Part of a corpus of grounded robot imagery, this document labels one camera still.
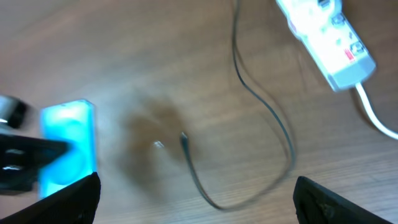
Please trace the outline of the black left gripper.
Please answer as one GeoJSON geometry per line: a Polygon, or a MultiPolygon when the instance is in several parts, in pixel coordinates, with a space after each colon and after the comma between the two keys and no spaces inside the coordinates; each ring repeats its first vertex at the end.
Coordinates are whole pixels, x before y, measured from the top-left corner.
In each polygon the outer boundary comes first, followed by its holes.
{"type": "Polygon", "coordinates": [[[65,141],[16,135],[25,126],[31,107],[13,96],[1,95],[1,194],[30,192],[39,170],[70,150],[65,141]]]}

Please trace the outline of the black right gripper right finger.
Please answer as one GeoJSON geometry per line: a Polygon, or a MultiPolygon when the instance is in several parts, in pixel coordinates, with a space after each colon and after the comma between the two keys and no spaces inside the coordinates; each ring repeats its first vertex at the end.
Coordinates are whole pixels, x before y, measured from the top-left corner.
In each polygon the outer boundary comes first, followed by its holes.
{"type": "Polygon", "coordinates": [[[300,224],[391,224],[308,177],[298,177],[293,194],[300,224]]]}

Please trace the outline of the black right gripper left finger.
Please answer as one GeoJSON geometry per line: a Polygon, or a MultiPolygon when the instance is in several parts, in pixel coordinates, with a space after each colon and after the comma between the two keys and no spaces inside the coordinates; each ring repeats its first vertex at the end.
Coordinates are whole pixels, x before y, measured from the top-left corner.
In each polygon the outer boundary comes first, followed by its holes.
{"type": "Polygon", "coordinates": [[[101,181],[97,172],[1,219],[2,224],[62,224],[94,222],[100,201],[101,181]]]}

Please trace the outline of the blue screen smartphone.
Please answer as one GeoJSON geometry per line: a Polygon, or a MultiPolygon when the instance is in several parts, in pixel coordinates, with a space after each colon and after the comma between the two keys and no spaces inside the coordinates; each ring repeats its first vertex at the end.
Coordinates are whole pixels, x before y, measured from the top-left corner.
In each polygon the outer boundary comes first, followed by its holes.
{"type": "Polygon", "coordinates": [[[39,197],[48,197],[97,171],[95,107],[75,100],[40,112],[44,139],[67,145],[67,151],[39,171],[39,197]]]}

